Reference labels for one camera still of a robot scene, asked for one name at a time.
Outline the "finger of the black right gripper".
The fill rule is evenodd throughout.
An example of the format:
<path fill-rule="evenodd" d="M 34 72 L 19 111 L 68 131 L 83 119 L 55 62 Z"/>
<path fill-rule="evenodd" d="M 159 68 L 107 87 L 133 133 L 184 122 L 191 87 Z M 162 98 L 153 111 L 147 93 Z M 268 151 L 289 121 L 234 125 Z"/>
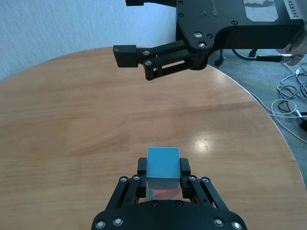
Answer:
<path fill-rule="evenodd" d="M 143 65 L 148 81 L 187 69 L 202 70 L 208 60 L 206 49 L 195 50 L 185 40 L 152 48 L 136 45 L 113 46 L 113 54 L 120 68 L 136 68 Z"/>
<path fill-rule="evenodd" d="M 177 0 L 125 0 L 126 6 L 143 6 L 145 3 L 154 3 L 176 7 Z"/>

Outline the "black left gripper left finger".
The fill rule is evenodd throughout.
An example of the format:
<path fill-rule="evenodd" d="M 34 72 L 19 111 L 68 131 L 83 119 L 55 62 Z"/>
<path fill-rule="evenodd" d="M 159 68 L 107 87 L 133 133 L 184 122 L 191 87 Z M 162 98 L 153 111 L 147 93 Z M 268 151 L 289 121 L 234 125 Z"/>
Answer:
<path fill-rule="evenodd" d="M 147 187 L 147 159 L 139 158 L 137 173 L 131 178 L 122 176 L 106 206 L 106 209 L 137 204 L 140 198 L 146 198 Z"/>

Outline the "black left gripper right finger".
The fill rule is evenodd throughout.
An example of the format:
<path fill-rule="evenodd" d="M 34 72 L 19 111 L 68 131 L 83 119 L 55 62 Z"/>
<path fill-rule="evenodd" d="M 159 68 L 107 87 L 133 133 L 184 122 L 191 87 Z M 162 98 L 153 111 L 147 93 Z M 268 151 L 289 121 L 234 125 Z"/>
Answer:
<path fill-rule="evenodd" d="M 210 178 L 198 179 L 191 174 L 187 158 L 180 158 L 180 187 L 183 198 L 189 199 L 191 203 L 216 208 L 226 209 L 226 204 L 213 186 Z"/>

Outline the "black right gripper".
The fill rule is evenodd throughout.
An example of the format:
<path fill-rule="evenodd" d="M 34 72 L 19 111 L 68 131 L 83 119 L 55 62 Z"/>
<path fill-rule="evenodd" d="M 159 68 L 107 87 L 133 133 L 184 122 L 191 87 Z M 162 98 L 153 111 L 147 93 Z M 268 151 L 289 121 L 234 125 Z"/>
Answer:
<path fill-rule="evenodd" d="M 282 49 L 303 31 L 294 2 L 179 0 L 177 24 L 193 50 Z"/>

